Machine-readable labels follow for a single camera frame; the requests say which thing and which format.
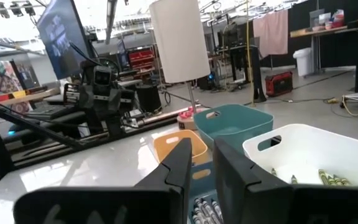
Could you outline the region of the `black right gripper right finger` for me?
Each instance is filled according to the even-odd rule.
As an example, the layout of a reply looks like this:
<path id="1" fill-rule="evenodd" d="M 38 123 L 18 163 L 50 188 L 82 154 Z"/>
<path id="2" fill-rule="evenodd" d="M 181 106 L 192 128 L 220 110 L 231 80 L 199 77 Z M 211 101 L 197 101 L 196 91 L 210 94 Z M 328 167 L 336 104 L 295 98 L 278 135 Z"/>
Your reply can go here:
<path id="1" fill-rule="evenodd" d="M 214 140 L 216 191 L 224 224 L 287 224 L 292 187 L 223 139 Z"/>

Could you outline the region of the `black track spotlights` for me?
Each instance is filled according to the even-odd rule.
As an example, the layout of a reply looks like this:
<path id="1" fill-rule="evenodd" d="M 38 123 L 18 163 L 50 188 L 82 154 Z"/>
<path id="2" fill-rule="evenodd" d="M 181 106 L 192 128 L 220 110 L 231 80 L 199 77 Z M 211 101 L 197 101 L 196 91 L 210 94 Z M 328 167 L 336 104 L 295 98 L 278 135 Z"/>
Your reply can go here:
<path id="1" fill-rule="evenodd" d="M 22 17 L 24 15 L 34 17 L 37 15 L 35 7 L 36 5 L 30 0 L 0 1 L 0 16 L 4 19 L 9 19 L 11 16 Z"/>

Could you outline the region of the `white trash can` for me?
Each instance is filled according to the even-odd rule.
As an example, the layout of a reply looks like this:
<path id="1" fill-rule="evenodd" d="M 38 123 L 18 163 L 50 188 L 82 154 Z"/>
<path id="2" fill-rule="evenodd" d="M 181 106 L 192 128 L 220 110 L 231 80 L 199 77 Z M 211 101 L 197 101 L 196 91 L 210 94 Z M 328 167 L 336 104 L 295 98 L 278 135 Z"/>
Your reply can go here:
<path id="1" fill-rule="evenodd" d="M 310 47 L 296 50 L 293 58 L 296 60 L 296 67 L 299 77 L 304 77 L 314 73 L 312 49 Z"/>

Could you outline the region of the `black cylindrical bin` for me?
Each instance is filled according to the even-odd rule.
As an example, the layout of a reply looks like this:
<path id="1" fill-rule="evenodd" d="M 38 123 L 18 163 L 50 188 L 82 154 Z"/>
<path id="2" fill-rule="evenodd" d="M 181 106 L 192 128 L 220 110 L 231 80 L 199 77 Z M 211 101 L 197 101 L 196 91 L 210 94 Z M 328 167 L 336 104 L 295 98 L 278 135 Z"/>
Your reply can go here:
<path id="1" fill-rule="evenodd" d="M 148 113 L 158 111 L 161 107 L 157 85 L 141 85 L 136 88 L 140 107 Z"/>

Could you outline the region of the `cluttered workbench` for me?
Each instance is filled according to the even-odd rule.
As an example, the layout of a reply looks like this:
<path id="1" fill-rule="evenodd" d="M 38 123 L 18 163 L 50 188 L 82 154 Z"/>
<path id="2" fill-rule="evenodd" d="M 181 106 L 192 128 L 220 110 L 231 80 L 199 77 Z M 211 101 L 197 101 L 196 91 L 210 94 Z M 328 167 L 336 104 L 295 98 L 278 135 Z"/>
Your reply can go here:
<path id="1" fill-rule="evenodd" d="M 351 21 L 349 23 L 344 22 L 344 16 L 340 16 L 339 20 L 335 17 L 333 21 L 328 22 L 329 27 L 326 28 L 325 24 L 318 25 L 315 27 L 304 28 L 300 30 L 294 30 L 290 32 L 291 38 L 311 36 L 311 49 L 313 51 L 313 68 L 314 73 L 319 73 L 321 70 L 321 51 L 319 45 L 319 37 L 322 35 L 339 34 L 346 32 L 358 31 L 358 20 Z M 356 63 L 356 75 L 355 75 L 355 86 L 354 92 L 358 93 L 358 56 Z"/>

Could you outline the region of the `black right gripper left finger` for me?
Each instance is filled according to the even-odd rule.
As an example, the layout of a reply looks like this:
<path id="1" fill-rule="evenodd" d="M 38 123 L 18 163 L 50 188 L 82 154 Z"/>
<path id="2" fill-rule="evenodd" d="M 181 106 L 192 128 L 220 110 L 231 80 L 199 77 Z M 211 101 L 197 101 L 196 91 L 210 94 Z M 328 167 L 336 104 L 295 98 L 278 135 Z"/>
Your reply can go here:
<path id="1" fill-rule="evenodd" d="M 183 138 L 150 174 L 135 184 L 141 190 L 135 224 L 187 224 L 192 144 Z"/>

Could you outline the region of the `large dark display screen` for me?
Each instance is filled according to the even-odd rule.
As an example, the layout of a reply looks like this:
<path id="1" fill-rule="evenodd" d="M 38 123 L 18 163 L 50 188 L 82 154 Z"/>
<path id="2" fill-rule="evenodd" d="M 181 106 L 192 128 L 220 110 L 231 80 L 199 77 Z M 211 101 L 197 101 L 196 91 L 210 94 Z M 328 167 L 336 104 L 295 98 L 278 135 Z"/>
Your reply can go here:
<path id="1" fill-rule="evenodd" d="M 37 29 L 59 80 L 80 73 L 80 63 L 93 56 L 74 0 L 51 0 Z"/>

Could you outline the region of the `teal plastic bin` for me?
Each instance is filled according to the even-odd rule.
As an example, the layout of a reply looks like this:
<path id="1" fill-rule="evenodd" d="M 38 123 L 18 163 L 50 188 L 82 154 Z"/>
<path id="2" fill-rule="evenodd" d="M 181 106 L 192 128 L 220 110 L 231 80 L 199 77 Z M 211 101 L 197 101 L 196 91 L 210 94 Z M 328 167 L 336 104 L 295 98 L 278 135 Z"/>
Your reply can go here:
<path id="1" fill-rule="evenodd" d="M 214 149 L 214 140 L 222 138 L 240 153 L 242 143 L 273 129 L 274 116 L 239 104 L 228 104 L 198 112 L 194 122 L 201 139 Z"/>

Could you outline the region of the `white plastic bin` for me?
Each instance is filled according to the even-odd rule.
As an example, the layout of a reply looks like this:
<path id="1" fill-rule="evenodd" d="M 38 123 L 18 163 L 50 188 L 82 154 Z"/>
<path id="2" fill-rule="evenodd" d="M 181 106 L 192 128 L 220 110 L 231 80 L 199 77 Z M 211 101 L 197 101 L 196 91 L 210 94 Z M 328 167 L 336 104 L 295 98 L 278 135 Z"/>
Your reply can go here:
<path id="1" fill-rule="evenodd" d="M 322 184 L 318 174 L 345 178 L 358 186 L 358 139 L 305 124 L 289 124 L 242 143 L 246 156 L 258 166 L 290 183 Z"/>

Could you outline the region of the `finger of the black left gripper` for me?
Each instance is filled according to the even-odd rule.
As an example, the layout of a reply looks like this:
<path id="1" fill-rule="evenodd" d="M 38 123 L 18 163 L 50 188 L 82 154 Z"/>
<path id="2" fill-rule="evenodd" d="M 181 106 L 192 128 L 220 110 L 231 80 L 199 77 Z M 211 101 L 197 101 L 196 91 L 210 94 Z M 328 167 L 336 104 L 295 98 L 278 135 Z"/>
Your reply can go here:
<path id="1" fill-rule="evenodd" d="M 93 86 L 80 85 L 79 86 L 79 100 L 78 105 L 80 108 L 92 108 L 94 105 L 94 93 Z"/>
<path id="2" fill-rule="evenodd" d="M 108 98 L 108 110 L 118 111 L 121 104 L 121 93 L 119 89 L 110 89 Z"/>

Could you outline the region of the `white shade wooden base lamp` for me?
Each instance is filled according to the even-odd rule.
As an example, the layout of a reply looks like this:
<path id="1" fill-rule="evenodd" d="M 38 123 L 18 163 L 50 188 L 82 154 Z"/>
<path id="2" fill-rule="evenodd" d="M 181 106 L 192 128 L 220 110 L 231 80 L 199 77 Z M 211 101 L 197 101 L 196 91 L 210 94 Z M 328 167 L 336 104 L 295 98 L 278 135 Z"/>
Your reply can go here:
<path id="1" fill-rule="evenodd" d="M 165 81 L 186 83 L 191 107 L 195 108 L 194 82 L 211 72 L 198 0 L 156 0 L 149 11 Z M 195 114 L 188 119 L 179 114 L 179 128 L 195 131 Z"/>

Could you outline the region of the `red tool cabinet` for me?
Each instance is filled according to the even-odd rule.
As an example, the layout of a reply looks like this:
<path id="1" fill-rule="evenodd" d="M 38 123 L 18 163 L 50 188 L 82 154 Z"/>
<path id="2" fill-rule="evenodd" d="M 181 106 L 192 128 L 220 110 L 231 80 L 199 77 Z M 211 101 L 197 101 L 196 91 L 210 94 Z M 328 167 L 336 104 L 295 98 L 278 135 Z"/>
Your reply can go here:
<path id="1" fill-rule="evenodd" d="M 139 73 L 150 72 L 154 70 L 155 54 L 151 46 L 137 47 L 128 51 L 130 66 Z"/>

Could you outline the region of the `black equipment stand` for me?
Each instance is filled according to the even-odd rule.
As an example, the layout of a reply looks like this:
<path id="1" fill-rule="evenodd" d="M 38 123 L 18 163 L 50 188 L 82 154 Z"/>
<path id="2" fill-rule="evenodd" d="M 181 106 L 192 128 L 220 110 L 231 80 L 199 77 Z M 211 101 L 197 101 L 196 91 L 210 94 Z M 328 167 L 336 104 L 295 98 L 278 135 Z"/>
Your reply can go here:
<path id="1" fill-rule="evenodd" d="M 241 84 L 252 83 L 253 100 L 256 103 L 267 101 L 263 90 L 259 56 L 259 48 L 255 45 L 239 45 L 229 49 L 233 79 Z"/>

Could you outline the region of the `red and black case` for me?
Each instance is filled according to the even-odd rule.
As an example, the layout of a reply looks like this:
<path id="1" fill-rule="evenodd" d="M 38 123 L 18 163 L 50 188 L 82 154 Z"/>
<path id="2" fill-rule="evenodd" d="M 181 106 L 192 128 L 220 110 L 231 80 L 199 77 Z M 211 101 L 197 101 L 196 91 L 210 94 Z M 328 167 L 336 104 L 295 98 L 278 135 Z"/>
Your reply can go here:
<path id="1" fill-rule="evenodd" d="M 266 95 L 276 97 L 293 90 L 293 74 L 290 71 L 265 77 Z"/>

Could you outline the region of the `pink cloth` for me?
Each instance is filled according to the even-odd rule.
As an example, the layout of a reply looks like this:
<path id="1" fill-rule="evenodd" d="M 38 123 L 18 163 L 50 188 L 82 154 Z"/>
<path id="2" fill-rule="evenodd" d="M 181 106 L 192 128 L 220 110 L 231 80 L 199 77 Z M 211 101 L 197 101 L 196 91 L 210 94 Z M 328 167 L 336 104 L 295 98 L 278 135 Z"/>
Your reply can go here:
<path id="1" fill-rule="evenodd" d="M 254 37 L 259 38 L 261 58 L 288 53 L 288 10 L 281 10 L 253 20 Z"/>

